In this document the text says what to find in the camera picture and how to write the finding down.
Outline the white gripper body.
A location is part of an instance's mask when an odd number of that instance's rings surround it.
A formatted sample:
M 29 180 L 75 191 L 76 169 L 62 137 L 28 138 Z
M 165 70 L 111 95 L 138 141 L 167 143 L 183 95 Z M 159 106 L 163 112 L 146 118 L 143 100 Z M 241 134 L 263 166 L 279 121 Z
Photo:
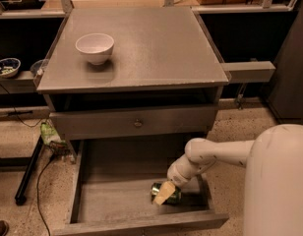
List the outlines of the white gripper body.
M 177 159 L 167 171 L 167 179 L 176 187 L 186 185 L 194 175 L 194 167 L 188 159 Z

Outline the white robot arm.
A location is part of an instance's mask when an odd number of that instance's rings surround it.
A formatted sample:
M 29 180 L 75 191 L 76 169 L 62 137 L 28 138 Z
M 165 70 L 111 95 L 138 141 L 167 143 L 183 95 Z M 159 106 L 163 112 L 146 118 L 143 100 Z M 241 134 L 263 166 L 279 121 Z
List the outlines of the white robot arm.
M 162 205 L 213 161 L 246 169 L 244 236 L 303 236 L 303 125 L 276 125 L 254 141 L 190 140 L 153 202 Z

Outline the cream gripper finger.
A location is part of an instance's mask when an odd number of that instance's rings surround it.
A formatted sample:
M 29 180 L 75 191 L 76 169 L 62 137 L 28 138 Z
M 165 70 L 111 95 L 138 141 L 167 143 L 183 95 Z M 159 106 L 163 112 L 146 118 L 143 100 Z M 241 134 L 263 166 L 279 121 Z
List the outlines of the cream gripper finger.
M 175 192 L 175 185 L 171 181 L 164 181 L 158 187 L 151 188 L 153 193 L 152 202 L 161 206 Z

